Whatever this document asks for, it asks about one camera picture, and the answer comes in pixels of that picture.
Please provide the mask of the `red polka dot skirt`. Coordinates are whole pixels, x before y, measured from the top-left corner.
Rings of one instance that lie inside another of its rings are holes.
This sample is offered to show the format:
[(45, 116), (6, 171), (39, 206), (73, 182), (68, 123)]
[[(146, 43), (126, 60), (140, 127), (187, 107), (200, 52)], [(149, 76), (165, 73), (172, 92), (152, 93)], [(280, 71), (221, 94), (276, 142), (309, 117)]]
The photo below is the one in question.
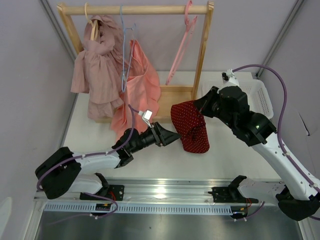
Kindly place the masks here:
[(175, 130), (181, 136), (184, 151), (193, 154), (204, 154), (209, 151), (206, 122), (193, 100), (172, 105), (170, 117)]

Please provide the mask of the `pink plastic hanger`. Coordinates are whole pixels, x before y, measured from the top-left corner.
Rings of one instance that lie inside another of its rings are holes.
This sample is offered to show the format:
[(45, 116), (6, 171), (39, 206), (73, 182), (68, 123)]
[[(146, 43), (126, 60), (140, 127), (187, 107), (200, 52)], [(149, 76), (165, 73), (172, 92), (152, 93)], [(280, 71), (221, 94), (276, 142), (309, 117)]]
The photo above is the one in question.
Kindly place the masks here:
[(188, 48), (188, 45), (192, 39), (192, 36), (193, 36), (193, 33), (194, 33), (194, 30), (195, 30), (195, 27), (196, 27), (196, 23), (197, 23), (197, 19), (198, 19), (198, 16), (196, 15), (193, 19), (190, 19), (189, 18), (189, 11), (190, 11), (190, 8), (191, 6), (193, 5), (193, 1), (192, 0), (189, 0), (188, 3), (186, 4), (185, 6), (185, 10), (184, 10), (184, 24), (185, 24), (185, 32), (184, 32), (184, 35), (183, 35), (183, 38), (181, 40), (181, 43), (179, 45), (179, 48), (178, 48), (178, 51), (176, 53), (176, 56), (175, 56), (175, 59), (172, 63), (172, 66), (171, 66), (171, 69), (169, 71), (169, 74), (167, 76), (167, 79), (166, 79), (166, 82), (165, 82), (165, 85), (169, 85), (170, 82), (172, 81), (176, 71), (178, 70), (182, 60), (183, 60), (183, 57), (184, 57), (184, 54)]

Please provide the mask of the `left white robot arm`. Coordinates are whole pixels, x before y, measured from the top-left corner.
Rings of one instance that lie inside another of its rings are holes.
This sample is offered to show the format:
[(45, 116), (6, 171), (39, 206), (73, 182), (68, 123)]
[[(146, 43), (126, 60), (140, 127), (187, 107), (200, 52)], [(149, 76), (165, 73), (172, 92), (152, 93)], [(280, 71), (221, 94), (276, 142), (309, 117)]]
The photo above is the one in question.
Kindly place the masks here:
[(134, 153), (151, 145), (165, 147), (180, 138), (180, 134), (153, 122), (144, 132), (128, 128), (115, 145), (104, 151), (77, 155), (67, 146), (61, 147), (35, 170), (36, 188), (49, 200), (68, 192), (88, 193), (103, 200), (109, 188), (99, 170), (125, 167), (134, 159)]

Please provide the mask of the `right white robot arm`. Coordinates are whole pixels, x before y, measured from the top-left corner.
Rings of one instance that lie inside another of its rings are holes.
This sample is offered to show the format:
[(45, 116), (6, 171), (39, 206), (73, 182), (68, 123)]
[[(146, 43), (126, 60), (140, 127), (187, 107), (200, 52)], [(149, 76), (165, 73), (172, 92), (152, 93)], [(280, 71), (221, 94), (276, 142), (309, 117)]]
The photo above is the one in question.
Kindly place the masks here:
[(209, 92), (194, 101), (203, 116), (217, 118), (248, 147), (259, 153), (280, 176), (281, 183), (255, 181), (237, 176), (228, 186), (234, 202), (256, 199), (273, 205), (290, 219), (311, 218), (320, 208), (320, 181), (278, 142), (278, 131), (263, 114), (250, 110), (248, 97), (238, 86)]

